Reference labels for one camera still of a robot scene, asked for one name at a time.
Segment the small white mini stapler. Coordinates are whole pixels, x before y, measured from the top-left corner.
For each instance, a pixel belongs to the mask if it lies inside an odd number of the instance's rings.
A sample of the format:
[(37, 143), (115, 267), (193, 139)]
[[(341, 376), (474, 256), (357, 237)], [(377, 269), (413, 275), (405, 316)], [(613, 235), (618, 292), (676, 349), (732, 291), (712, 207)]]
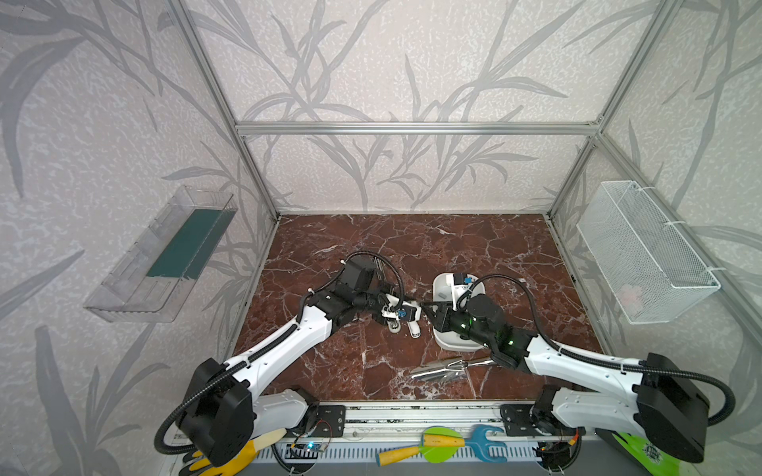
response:
[(412, 319), (411, 321), (407, 321), (410, 337), (417, 339), (420, 338), (422, 335), (421, 327), (419, 325), (418, 319)]

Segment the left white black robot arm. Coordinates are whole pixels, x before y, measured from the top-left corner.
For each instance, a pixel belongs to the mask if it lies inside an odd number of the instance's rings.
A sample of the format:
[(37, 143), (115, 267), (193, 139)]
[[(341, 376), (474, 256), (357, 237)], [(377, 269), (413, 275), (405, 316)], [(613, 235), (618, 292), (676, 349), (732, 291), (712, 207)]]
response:
[(404, 286), (381, 276), (386, 258), (353, 253), (325, 285), (301, 298), (297, 315), (252, 348), (224, 362), (202, 362), (184, 400), (157, 430), (154, 446), (162, 454), (200, 456), (208, 467), (240, 460), (254, 438), (273, 430), (307, 430), (313, 406), (304, 392), (266, 394), (267, 387), (313, 347), (326, 341), (361, 313), (393, 326), (407, 323), (414, 336), (420, 305)]

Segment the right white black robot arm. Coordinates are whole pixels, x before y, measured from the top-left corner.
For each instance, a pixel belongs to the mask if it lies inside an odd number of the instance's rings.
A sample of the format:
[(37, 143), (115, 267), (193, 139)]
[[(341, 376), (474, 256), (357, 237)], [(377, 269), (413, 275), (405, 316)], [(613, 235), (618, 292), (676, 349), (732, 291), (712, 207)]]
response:
[(435, 329), (478, 344), (498, 366), (574, 384), (575, 390), (544, 390), (535, 404), (544, 426), (632, 434), (678, 460), (704, 461), (710, 402), (697, 384), (707, 376), (682, 371), (660, 354), (637, 360), (561, 345), (507, 324), (486, 295), (463, 307), (432, 301), (422, 308)]

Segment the white rectangular staple tray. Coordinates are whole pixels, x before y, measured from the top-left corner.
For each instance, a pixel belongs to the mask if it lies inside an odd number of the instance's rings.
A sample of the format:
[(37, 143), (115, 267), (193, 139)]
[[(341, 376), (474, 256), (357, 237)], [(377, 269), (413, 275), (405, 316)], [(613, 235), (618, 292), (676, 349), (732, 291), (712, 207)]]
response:
[(481, 341), (474, 341), (471, 338), (470, 331), (474, 324), (474, 319), (466, 311), (466, 305), (468, 304), (469, 298), (484, 294), (484, 284), (479, 284), (467, 297), (464, 297), (463, 299), (460, 297), (455, 301), (452, 298), (452, 291), (450, 290), (450, 283), (448, 282), (450, 281), (452, 274), (453, 273), (442, 273), (434, 280), (434, 303), (440, 303), (441, 305), (447, 303), (450, 305), (450, 332), (438, 332), (434, 330), (435, 339), (438, 346), (444, 350), (461, 353), (480, 351), (485, 344)]

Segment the silver metal garden trowel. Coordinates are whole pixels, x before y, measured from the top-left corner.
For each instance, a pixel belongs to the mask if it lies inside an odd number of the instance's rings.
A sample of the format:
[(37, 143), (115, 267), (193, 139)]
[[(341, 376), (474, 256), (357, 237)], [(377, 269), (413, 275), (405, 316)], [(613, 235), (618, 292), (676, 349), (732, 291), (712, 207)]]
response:
[(493, 367), (497, 363), (489, 358), (466, 360), (451, 358), (434, 361), (413, 369), (409, 376), (414, 381), (446, 383), (466, 378), (472, 368)]

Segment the yellow green toy tool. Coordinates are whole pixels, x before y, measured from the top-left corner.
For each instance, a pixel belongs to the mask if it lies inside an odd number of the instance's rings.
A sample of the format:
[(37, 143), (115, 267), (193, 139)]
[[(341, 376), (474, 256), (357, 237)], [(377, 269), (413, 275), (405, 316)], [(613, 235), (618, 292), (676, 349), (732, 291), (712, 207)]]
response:
[(402, 447), (380, 452), (376, 456), (379, 467), (398, 463), (414, 456), (422, 456), (432, 464), (444, 463), (466, 446), (466, 440), (455, 430), (443, 426), (427, 428), (416, 446)]

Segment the blue plastic toy wrench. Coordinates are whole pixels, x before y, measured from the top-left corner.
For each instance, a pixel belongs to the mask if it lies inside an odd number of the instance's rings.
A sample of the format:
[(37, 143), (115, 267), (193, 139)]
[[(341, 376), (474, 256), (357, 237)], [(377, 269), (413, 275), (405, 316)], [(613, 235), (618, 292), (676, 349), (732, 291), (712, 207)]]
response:
[(490, 453), (492, 448), (500, 449), (505, 447), (501, 442), (492, 441), (488, 438), (488, 434), (496, 434), (496, 432), (503, 432), (503, 430), (502, 428), (496, 428), (496, 426), (479, 424), (472, 429), (470, 437), (464, 440), (464, 445), (470, 448), (475, 457), (481, 462), (506, 463), (508, 459), (504, 455), (492, 455)]

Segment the left electronics board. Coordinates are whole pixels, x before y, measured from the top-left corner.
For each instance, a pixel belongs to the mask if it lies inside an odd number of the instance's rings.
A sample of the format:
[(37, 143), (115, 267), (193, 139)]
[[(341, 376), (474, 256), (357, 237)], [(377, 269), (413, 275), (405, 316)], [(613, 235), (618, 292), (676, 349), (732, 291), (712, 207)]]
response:
[(287, 456), (297, 460), (316, 460), (327, 453), (328, 442), (308, 441), (292, 443), (287, 449)]

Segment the electronics board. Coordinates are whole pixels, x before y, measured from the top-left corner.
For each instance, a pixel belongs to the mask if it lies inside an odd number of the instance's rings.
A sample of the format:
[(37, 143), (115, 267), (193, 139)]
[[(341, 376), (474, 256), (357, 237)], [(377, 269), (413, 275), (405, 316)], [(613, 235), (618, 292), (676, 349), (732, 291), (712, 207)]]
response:
[(308, 441), (292, 443), (287, 449), (287, 456), (297, 460), (316, 460), (327, 453), (328, 442)]
[(549, 474), (564, 474), (579, 458), (583, 444), (561, 441), (541, 444), (536, 449), (538, 465)]

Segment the right electronics board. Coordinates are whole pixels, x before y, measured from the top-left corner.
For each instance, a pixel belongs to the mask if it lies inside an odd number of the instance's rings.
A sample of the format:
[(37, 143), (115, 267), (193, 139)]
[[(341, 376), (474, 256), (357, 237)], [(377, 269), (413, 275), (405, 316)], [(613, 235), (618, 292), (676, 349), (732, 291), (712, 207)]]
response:
[(538, 465), (549, 474), (564, 474), (579, 458), (583, 444), (561, 441), (541, 444), (536, 449)]

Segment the pink item in basket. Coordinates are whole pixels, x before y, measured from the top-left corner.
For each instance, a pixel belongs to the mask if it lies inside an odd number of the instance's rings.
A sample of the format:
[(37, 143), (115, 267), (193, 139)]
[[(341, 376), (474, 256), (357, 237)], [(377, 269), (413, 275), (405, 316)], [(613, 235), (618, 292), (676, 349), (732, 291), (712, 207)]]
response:
[(616, 293), (616, 296), (623, 311), (629, 317), (635, 317), (643, 311), (643, 289), (640, 286), (625, 284)]

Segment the yellow work glove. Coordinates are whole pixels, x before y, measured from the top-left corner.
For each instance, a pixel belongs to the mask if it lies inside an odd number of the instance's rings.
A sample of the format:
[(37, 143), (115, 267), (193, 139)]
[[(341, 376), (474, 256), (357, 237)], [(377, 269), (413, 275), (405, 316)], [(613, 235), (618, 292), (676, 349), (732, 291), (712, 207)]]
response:
[(278, 428), (267, 432), (267, 434), (262, 434), (262, 436), (257, 436), (254, 440), (247, 442), (246, 446), (232, 460), (222, 466), (213, 466), (200, 451), (192, 451), (183, 457), (183, 467), (180, 469), (179, 475), (237, 475), (253, 462), (261, 450), (281, 440), (286, 434), (285, 428)]

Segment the green black work glove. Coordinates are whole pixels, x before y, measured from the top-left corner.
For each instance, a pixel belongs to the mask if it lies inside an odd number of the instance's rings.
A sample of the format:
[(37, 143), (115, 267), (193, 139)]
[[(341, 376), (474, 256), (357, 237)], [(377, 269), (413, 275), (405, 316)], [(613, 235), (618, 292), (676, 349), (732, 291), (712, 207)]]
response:
[(654, 476), (679, 476), (680, 461), (645, 438), (613, 432), (614, 440), (646, 471)]

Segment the clear acrylic wall shelf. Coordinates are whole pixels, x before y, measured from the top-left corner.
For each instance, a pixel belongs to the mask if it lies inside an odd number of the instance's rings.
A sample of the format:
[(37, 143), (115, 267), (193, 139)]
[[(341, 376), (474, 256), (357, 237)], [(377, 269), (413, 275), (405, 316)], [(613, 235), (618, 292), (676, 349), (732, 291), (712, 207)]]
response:
[(231, 192), (180, 186), (83, 307), (108, 322), (174, 321), (236, 212)]

